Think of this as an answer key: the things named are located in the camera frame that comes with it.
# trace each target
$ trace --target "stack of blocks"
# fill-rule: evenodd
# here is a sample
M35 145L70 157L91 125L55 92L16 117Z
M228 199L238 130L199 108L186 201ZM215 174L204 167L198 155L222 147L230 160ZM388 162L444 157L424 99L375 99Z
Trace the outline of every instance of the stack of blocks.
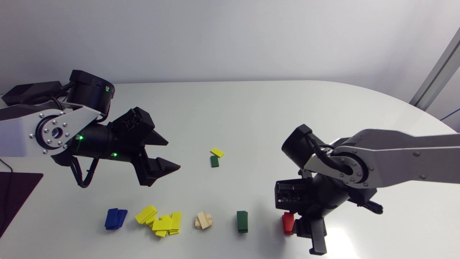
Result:
M247 233L247 211L237 211L238 233Z
M197 229L205 229L213 225L213 218L211 214L206 214L205 212L200 212L195 218L195 227Z
M211 149L211 153L214 154L214 156L211 156L211 167L219 167L219 158L224 155L224 152L215 147Z
M117 230L123 226L125 221L127 210L119 210L117 208L109 209L107 211L107 218L105 219L105 229L106 230Z
M148 225L157 236L165 237L168 233L169 235L179 233L182 212L173 212L171 215L161 216L160 219L157 218L156 213L155 207L149 205L139 212L135 219L139 224Z

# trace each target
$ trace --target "blue block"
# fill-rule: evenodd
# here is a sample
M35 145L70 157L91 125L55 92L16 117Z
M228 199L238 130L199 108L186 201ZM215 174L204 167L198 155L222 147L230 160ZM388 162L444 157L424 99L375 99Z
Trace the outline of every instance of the blue block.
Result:
M105 219L105 229L111 229L118 225L118 209L109 209L107 211L107 218Z
M123 226L123 222L125 221L126 214L128 214L128 210L118 210L118 219L117 219L117 229Z

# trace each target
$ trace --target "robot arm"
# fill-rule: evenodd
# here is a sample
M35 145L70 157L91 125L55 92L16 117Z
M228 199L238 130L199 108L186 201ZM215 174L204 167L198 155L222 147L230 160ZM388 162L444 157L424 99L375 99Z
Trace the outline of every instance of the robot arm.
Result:
M460 183L460 135L414 137L399 131L365 129L338 140L329 157L350 168L332 169L313 155L304 169L342 180L352 188L380 188L416 180Z
M301 216L293 232L311 238L310 253L316 255L327 252L324 217L345 201L382 214L383 207L370 201L376 188L410 180L460 183L459 134L414 137L366 129L326 145L301 125L282 151L302 178L277 181L275 205Z
M100 124L108 116L114 92L108 81L77 70L65 86L57 81L15 86L2 96L9 107L0 109L0 156L50 156L69 166L83 188L91 182L99 159L130 162L139 184L146 186L178 170L179 165L147 156L145 145L165 146L168 141L154 131L146 111L136 107ZM66 95L67 102L57 101ZM93 158L84 181L75 156Z

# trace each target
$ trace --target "pile of yellow blocks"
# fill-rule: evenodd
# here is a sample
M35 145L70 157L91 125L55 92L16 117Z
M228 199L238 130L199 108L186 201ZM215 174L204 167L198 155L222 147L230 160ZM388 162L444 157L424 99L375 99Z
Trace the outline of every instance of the pile of yellow blocks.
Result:
M139 212L135 219L139 224L148 225L157 236L165 237L168 233L169 235L179 233L182 212L173 212L171 215L161 216L160 219L156 217L156 213L155 207L149 205Z

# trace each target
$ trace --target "metal frame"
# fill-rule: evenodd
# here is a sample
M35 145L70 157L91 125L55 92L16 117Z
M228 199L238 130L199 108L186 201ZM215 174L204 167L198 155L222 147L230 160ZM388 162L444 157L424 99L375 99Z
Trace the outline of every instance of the metal frame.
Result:
M426 111L460 66L460 28L409 104Z

